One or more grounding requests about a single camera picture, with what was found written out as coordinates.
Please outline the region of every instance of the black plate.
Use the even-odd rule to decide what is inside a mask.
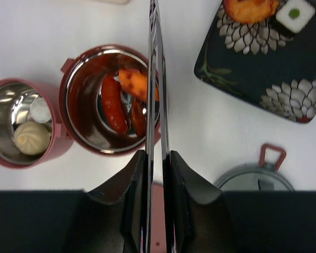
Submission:
[[[280,0],[280,6],[286,1]],[[316,115],[315,15],[288,38],[268,18],[234,22],[219,7],[194,73],[202,81],[259,108],[300,123]]]

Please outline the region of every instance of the white surface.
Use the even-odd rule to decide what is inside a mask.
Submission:
[[[296,189],[316,189],[316,117],[299,125],[202,83],[193,67],[218,0],[160,0],[170,92],[170,144],[214,182],[231,167],[258,160],[270,142],[286,149],[280,172]],[[120,43],[147,55],[149,0],[124,6],[80,0],[0,0],[0,79],[60,83],[68,57]],[[160,144],[155,179],[162,180]],[[77,143],[62,157],[27,170],[0,167],[0,189],[90,190],[121,170],[132,154],[106,158]]]
[[[129,2],[129,0],[86,0],[86,1],[98,1],[98,2],[113,3],[113,4],[126,4]]]

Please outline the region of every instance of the gray lid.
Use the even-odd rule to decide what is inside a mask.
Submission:
[[[294,190],[288,180],[274,170],[274,166],[260,167],[258,164],[235,167],[214,184],[223,191]]]

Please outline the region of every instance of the pink handle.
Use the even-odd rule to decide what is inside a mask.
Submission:
[[[281,153],[280,158],[278,159],[278,161],[276,162],[276,164],[274,166],[274,170],[278,171],[280,166],[281,166],[281,164],[284,161],[284,158],[287,156],[287,152],[283,148],[276,147],[276,146],[273,146],[271,144],[264,144],[264,145],[262,145],[261,152],[260,152],[260,161],[259,161],[259,165],[261,167],[264,166],[266,149],[271,149],[271,150],[274,150],[274,151],[277,151],[277,152]]]
[[[67,139],[70,138],[64,124],[55,123],[55,137]]]
[[[73,64],[73,62],[74,62],[74,59],[68,58],[61,68],[62,73],[67,72],[67,70]]]

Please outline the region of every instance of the food container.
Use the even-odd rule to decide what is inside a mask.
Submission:
[[[101,89],[106,75],[119,69],[138,69],[147,73],[147,59],[139,52],[121,45],[103,45],[68,59],[61,71],[60,112],[68,133],[81,146],[97,154],[124,154],[137,149],[145,137],[138,138],[132,123],[127,134],[119,134],[108,125],[101,103]],[[129,94],[125,97],[127,116],[131,113]],[[156,141],[160,138],[159,102],[156,102]]]
[[[265,163],[265,152],[267,149],[281,153],[276,164]],[[214,185],[223,191],[292,191],[294,188],[290,182],[278,173],[286,156],[287,153],[284,149],[270,144],[264,144],[261,148],[259,164],[237,166],[222,175]]]
[[[61,156],[73,143],[67,135],[58,109],[58,87],[22,79],[0,80],[0,165],[21,169]],[[30,105],[43,98],[51,112],[46,127],[51,134],[45,152],[26,155],[14,144],[14,131],[27,121],[32,121]]]

